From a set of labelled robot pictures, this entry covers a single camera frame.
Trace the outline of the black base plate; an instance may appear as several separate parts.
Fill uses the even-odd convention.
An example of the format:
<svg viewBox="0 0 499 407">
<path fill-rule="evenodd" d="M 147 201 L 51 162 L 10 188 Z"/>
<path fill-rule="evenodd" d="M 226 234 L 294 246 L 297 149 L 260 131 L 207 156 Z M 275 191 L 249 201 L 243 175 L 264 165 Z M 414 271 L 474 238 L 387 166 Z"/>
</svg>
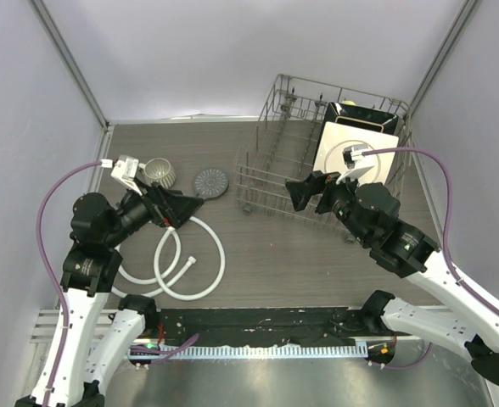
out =
<svg viewBox="0 0 499 407">
<path fill-rule="evenodd" d="M 346 307 L 162 309 L 158 325 L 172 346 L 195 334 L 200 347 L 233 348 L 352 345 L 357 337 L 393 335 L 377 318 Z"/>
</svg>

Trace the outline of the grey shower head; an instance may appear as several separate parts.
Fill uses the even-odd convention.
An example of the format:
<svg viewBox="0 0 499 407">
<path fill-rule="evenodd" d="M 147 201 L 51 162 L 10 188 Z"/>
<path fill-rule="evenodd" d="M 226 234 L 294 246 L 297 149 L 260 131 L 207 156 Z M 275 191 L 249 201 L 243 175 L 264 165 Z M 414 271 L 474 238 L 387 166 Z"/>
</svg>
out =
<svg viewBox="0 0 499 407">
<path fill-rule="evenodd" d="M 228 173 L 215 167 L 201 170 L 193 179 L 195 195 L 204 200 L 221 197 L 228 190 L 229 185 Z"/>
</svg>

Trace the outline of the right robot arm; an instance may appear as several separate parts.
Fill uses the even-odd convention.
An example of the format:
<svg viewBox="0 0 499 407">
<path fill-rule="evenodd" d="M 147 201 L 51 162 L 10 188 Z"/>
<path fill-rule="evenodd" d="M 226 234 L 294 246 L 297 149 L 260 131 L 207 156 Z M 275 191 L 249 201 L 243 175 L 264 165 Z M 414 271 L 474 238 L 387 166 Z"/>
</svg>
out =
<svg viewBox="0 0 499 407">
<path fill-rule="evenodd" d="M 499 386 L 499 299 L 455 266 L 445 248 L 400 220 L 401 203 L 383 183 L 361 185 L 316 171 L 285 186 L 294 210 L 320 196 L 318 214 L 334 214 L 378 266 L 421 287 L 454 314 L 432 316 L 393 294 L 375 292 L 361 314 L 366 332 L 389 329 L 419 336 L 462 356 Z"/>
</svg>

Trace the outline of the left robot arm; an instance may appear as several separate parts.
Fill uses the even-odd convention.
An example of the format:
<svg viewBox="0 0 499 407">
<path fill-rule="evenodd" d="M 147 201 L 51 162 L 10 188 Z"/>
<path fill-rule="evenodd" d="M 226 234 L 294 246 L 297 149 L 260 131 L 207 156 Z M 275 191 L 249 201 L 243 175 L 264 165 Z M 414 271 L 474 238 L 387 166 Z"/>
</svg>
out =
<svg viewBox="0 0 499 407">
<path fill-rule="evenodd" d="M 57 284 L 61 310 L 42 374 L 18 406 L 102 406 L 111 379 L 137 337 L 152 337 L 159 326 L 155 301 L 128 294 L 109 330 L 92 345 L 99 316 L 112 291 L 122 257 L 116 246 L 148 223 L 178 228 L 203 205 L 159 184 L 129 191 L 117 207 L 98 192 L 73 206 L 73 245 Z"/>
</svg>

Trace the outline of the black square plate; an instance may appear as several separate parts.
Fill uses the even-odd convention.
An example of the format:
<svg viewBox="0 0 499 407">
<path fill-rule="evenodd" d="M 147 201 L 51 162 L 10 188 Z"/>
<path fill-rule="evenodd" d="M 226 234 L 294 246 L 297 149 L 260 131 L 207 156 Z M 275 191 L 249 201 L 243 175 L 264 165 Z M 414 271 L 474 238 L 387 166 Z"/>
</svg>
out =
<svg viewBox="0 0 499 407">
<path fill-rule="evenodd" d="M 327 122 L 331 122 L 394 136 L 398 120 L 397 114 L 356 104 L 331 102 L 325 111 L 322 129 Z"/>
</svg>

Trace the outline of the white square plate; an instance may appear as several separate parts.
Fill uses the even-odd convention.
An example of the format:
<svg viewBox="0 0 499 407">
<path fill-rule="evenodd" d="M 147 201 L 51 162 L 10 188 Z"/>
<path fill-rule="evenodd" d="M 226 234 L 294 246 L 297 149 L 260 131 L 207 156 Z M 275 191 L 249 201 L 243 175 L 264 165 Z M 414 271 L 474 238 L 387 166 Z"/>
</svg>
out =
<svg viewBox="0 0 499 407">
<path fill-rule="evenodd" d="M 326 122 L 320 142 L 317 144 L 317 155 L 313 170 L 322 173 L 338 172 L 344 174 L 349 170 L 345 162 L 344 153 L 349 150 L 380 150 L 397 148 L 399 138 L 376 131 L 364 130 L 348 125 Z M 361 184 L 381 182 L 385 183 L 389 176 L 394 153 L 381 153 L 362 157 L 363 163 L 373 167 L 359 178 Z"/>
</svg>

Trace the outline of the ribbed ceramic mug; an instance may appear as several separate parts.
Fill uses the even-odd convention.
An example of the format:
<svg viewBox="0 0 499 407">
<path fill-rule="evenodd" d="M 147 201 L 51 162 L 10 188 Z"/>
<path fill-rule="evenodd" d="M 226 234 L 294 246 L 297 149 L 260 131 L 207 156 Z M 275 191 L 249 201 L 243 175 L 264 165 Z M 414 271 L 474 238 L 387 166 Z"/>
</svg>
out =
<svg viewBox="0 0 499 407">
<path fill-rule="evenodd" d="M 143 173 L 147 185 L 152 186 L 158 183 L 163 188 L 169 189 L 176 182 L 176 173 L 167 159 L 151 159 L 145 164 L 140 164 L 139 169 Z"/>
</svg>

